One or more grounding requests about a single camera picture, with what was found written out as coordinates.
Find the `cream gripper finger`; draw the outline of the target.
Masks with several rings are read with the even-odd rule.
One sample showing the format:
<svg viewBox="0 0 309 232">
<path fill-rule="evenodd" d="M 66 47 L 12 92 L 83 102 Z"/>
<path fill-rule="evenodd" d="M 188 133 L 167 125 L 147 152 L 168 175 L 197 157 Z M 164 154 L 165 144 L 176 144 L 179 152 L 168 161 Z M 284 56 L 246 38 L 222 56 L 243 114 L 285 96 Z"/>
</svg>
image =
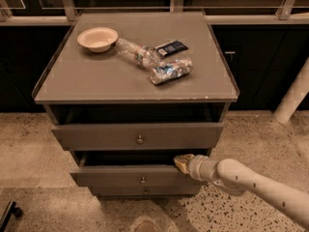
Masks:
<svg viewBox="0 0 309 232">
<path fill-rule="evenodd" d="M 183 174 L 188 174 L 189 173 L 189 169 L 186 163 L 177 163 L 176 166 L 179 168 L 179 170 L 183 173 Z"/>
<path fill-rule="evenodd" d="M 193 158 L 194 158 L 194 155 L 192 154 L 178 155 L 174 157 L 174 162 L 175 163 L 187 163 Z"/>
</svg>

